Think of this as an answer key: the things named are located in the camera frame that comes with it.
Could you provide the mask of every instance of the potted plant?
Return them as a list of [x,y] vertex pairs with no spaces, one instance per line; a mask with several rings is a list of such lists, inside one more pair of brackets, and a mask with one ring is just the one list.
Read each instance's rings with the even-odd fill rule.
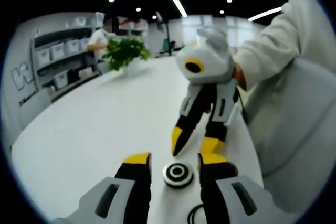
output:
[[144,43],[136,39],[122,39],[120,42],[111,39],[107,46],[107,53],[103,59],[110,61],[110,70],[124,69],[128,73],[131,68],[139,64],[140,60],[147,60],[151,53]]

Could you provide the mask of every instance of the black cable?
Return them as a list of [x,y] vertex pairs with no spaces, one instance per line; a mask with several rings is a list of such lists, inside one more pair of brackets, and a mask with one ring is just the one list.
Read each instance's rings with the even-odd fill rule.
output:
[[202,207],[203,207],[203,204],[199,204],[196,207],[194,207],[193,209],[191,209],[191,211],[189,212],[188,217],[187,217],[188,224],[195,224],[195,214]]
[[238,90],[238,95],[239,95],[239,99],[240,99],[240,103],[241,103],[241,107],[242,107],[242,116],[243,116],[243,120],[246,123],[247,122],[247,116],[246,116],[246,111],[244,109],[244,104],[243,104],[243,100],[242,97],[240,96],[240,92]]

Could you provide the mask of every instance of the storage bin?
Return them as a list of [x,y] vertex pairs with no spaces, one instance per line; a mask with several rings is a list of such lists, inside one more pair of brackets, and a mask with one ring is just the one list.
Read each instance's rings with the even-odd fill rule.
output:
[[88,49],[90,38],[83,38],[80,40],[80,50],[86,51]]
[[45,66],[50,62],[50,48],[37,51],[36,55],[40,67]]
[[76,26],[85,26],[86,25],[86,17],[76,17],[75,18]]
[[67,55],[76,54],[79,52],[79,40],[74,39],[65,43],[65,53]]
[[64,88],[68,85],[67,71],[63,71],[54,76],[54,82],[57,89]]
[[51,58],[57,60],[63,58],[64,55],[64,43],[60,43],[51,47]]
[[104,21],[104,13],[96,12],[96,27],[102,27]]

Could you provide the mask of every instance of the white storage box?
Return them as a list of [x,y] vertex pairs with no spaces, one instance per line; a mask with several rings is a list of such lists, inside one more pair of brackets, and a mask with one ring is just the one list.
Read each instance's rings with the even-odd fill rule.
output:
[[51,47],[51,58],[53,60],[61,59],[64,55],[64,43],[60,43]]
[[96,12],[96,27],[102,27],[104,21],[104,13]]
[[65,53],[67,55],[79,52],[79,40],[74,39],[65,43]]
[[45,66],[50,62],[50,48],[37,51],[36,55],[40,67]]
[[141,19],[139,22],[134,24],[134,30],[141,30],[147,31],[148,30],[148,23],[146,20]]
[[86,25],[86,17],[76,17],[75,18],[75,25],[76,26],[84,26],[84,25]]
[[88,49],[90,38],[83,38],[80,40],[80,50],[86,51]]
[[64,88],[68,85],[68,71],[63,71],[54,76],[54,82],[57,89]]

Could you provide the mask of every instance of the gray shelving unit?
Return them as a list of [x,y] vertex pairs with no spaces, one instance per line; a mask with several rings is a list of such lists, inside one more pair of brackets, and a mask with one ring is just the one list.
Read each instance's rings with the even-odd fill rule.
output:
[[[50,48],[53,45],[56,45],[60,42],[65,42],[67,40],[91,37],[92,33],[97,29],[99,29],[100,27],[96,26],[96,20],[94,14],[92,14],[92,16],[87,16],[86,19],[87,24],[92,25],[72,26],[72,27],[69,26],[66,27],[66,25],[64,25],[63,29],[53,31],[51,33],[37,34],[34,38],[31,39],[30,57],[37,92],[41,91],[44,88],[44,85],[50,82],[53,79],[53,77],[60,72],[71,69],[80,69],[81,67],[85,68],[92,65],[95,65],[95,69],[98,69],[93,52],[79,51],[75,54],[68,54],[60,59],[54,59],[42,66],[39,64],[37,58],[37,51],[39,50]],[[142,36],[142,33],[147,31],[148,31],[147,29],[127,29],[121,27],[120,30],[117,32],[117,37],[144,38]],[[75,83],[69,83],[66,87],[57,90],[55,95],[51,97],[51,100],[59,99],[62,95],[69,92],[69,90],[72,90],[75,87],[78,87],[79,85],[97,76],[98,73],[94,72],[91,77],[88,77],[85,80],[79,80]]]
[[62,41],[70,39],[80,39],[83,37],[89,38],[95,30],[95,26],[69,27],[67,29],[54,31],[52,33],[41,35],[39,34],[31,40],[30,55],[37,91],[42,90],[43,85],[45,84],[45,82],[47,82],[46,80],[51,80],[55,74],[64,70],[70,70],[74,67],[78,68],[83,62],[86,62],[88,57],[92,57],[92,61],[94,61],[94,54],[93,52],[79,51],[75,54],[65,55],[60,59],[52,60],[46,65],[40,66],[36,52],[44,48],[49,48]]

